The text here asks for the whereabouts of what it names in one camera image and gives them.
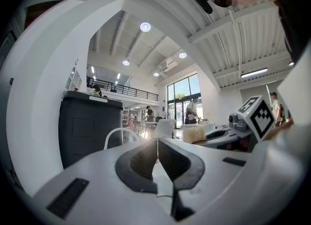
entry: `black metal railing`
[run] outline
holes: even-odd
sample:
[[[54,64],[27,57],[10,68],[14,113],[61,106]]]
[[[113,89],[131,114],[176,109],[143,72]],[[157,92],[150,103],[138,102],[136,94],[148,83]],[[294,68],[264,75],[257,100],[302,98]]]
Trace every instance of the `black metal railing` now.
[[[110,92],[118,93],[122,95],[128,95],[128,96],[143,98],[143,99],[152,100],[152,101],[157,101],[158,99],[157,94],[146,92],[146,91],[139,90],[139,89],[132,88],[132,87],[123,86],[120,84],[114,84],[114,83],[103,81],[103,80],[90,79],[89,84],[91,86],[96,84],[101,88],[101,90],[110,91]]]

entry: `ceiling light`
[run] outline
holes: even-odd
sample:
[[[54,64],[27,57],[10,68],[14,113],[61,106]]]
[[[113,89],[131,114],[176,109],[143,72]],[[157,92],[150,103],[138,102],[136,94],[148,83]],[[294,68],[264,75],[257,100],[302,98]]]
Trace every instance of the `ceiling light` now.
[[[180,58],[185,58],[186,56],[187,56],[187,54],[185,52],[179,53],[179,57]]]
[[[264,72],[266,72],[267,70],[268,70],[268,68],[260,69],[260,70],[253,71],[253,72],[249,72],[249,73],[246,73],[246,74],[241,75],[241,78],[245,78],[245,77],[248,77],[248,76],[251,76],[251,75],[256,75],[256,74],[264,73]]]
[[[147,33],[148,31],[150,31],[151,25],[150,25],[149,23],[147,23],[147,22],[143,22],[143,23],[140,25],[140,29],[141,29],[143,32]]]
[[[124,60],[122,63],[123,63],[124,65],[126,65],[126,66],[129,66],[129,65],[130,65],[130,62],[129,62],[128,60]]]

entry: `white chair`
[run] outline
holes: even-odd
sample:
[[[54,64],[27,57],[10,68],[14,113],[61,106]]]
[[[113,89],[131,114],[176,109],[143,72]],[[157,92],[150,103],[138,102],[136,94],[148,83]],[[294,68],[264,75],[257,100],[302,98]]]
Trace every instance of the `white chair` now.
[[[156,125],[154,131],[154,138],[170,138],[172,136],[172,130],[174,129],[176,120],[161,119]]]

